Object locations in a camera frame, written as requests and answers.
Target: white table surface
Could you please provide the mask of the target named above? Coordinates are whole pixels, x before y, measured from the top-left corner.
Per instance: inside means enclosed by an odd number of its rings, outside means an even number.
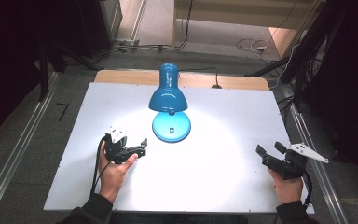
[[[255,152],[260,145],[282,159],[275,142],[290,144],[273,93],[181,88],[192,127],[185,140],[170,144],[152,131],[157,112],[147,106],[156,88],[90,83],[44,209],[72,210],[87,201],[98,144],[114,124],[127,130],[127,147],[145,138],[148,146],[129,170],[113,209],[276,212],[272,178]]]

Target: gray carpet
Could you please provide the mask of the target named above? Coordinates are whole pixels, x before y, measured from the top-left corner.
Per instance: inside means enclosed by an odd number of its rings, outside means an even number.
[[[181,69],[214,66],[218,68],[219,74],[232,75],[249,74],[265,66],[264,62],[257,59],[180,51],[163,51],[157,54],[153,50],[146,49],[138,49],[134,53],[114,52],[104,57],[97,65],[105,69],[157,70],[166,62],[176,63]],[[75,124],[83,97],[95,75],[96,71],[87,70],[82,65],[70,66],[65,74],[60,74],[57,90],[0,202],[0,223],[55,223],[68,214],[67,212],[45,212],[43,206]],[[274,89],[274,93],[277,101],[284,98],[279,89]],[[0,128],[0,170],[31,117],[38,94],[39,88],[35,88]],[[61,121],[59,118],[62,115],[63,107],[57,103],[69,104]],[[331,161],[325,167],[338,197],[345,199],[342,205],[349,222],[358,223],[358,201],[353,200],[358,199],[358,167],[331,159],[334,149],[329,143],[323,122],[312,115],[306,105],[303,107],[304,116],[315,145],[320,149],[321,154]],[[300,141],[290,115],[287,117],[287,131],[293,143]],[[321,223],[333,223],[318,181],[310,166],[309,170],[314,184],[312,200],[316,210],[316,214],[312,217]],[[274,215],[248,214],[247,217],[249,223],[265,224],[271,223]]]

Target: lamp cord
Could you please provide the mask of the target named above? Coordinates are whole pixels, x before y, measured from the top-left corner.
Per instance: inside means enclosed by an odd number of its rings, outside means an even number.
[[[220,87],[220,89],[222,88],[219,85],[219,82],[217,81],[217,68],[216,67],[207,67],[207,68],[187,68],[187,69],[181,69],[179,70],[179,72],[189,72],[189,71],[203,71],[203,70],[211,70],[214,69],[216,75],[215,75],[215,82],[216,82],[216,86]]]

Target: lamp shade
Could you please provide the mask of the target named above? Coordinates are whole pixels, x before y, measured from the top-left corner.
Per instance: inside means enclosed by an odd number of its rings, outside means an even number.
[[[150,109],[175,113],[188,108],[185,96],[178,89],[178,75],[179,69],[173,63],[165,63],[159,68],[159,87],[150,99]]]

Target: sleeve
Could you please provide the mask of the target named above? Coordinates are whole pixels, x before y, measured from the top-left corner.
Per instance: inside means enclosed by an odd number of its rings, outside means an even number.
[[[83,207],[77,207],[58,224],[99,224],[112,212],[113,204],[100,194],[93,194]]]
[[[284,203],[277,207],[278,216],[282,224],[318,224],[314,219],[310,219],[301,203],[296,201]]]

